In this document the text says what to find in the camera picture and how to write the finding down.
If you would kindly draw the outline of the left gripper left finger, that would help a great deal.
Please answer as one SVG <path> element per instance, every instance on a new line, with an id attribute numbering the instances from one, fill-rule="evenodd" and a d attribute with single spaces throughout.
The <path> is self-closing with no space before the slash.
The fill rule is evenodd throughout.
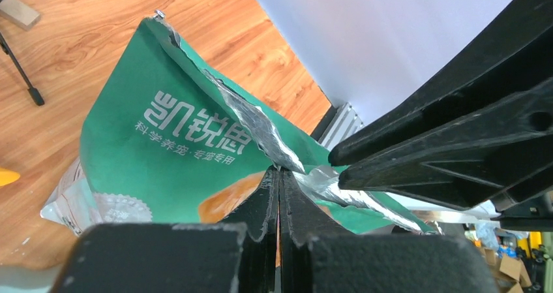
<path id="1" fill-rule="evenodd" d="M 258 188 L 223 220 L 100 224 L 73 246 L 52 292 L 271 292 L 278 182 Z"/>

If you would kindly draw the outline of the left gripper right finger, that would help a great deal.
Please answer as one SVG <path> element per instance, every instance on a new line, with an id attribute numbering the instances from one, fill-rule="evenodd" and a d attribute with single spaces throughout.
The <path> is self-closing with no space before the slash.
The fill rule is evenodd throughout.
<path id="1" fill-rule="evenodd" d="M 283 292 L 496 292 L 480 252 L 466 239 L 357 235 L 324 213 L 292 172 L 278 174 Z"/>

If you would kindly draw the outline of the yellow plastic scoop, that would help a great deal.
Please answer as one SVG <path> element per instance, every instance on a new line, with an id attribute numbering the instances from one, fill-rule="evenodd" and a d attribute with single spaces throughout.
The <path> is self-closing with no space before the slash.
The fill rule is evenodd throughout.
<path id="1" fill-rule="evenodd" d="M 19 180 L 19 178 L 20 178 L 19 173 L 5 168 L 0 168 L 0 186 L 1 187 L 14 183 L 15 181 Z"/>

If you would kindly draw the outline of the green pet food bag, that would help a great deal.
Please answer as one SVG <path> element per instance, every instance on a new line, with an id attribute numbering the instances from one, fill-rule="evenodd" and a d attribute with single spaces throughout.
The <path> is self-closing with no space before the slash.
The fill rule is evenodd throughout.
<path id="1" fill-rule="evenodd" d="M 76 235 L 100 223 L 215 223 L 273 166 L 344 228 L 431 227 L 384 193 L 338 188 L 329 151 L 211 68 L 161 16 L 144 18 L 40 211 Z"/>

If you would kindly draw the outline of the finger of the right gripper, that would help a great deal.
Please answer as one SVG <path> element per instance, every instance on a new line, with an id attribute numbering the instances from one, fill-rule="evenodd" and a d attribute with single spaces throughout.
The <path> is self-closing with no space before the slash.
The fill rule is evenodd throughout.
<path id="1" fill-rule="evenodd" d="M 348 163 L 338 186 L 456 210 L 493 200 L 503 211 L 542 195 L 552 189 L 552 81 L 364 154 Z"/>
<path id="2" fill-rule="evenodd" d="M 333 166 L 358 162 L 552 75 L 552 0 L 512 0 L 404 102 L 336 145 Z"/>

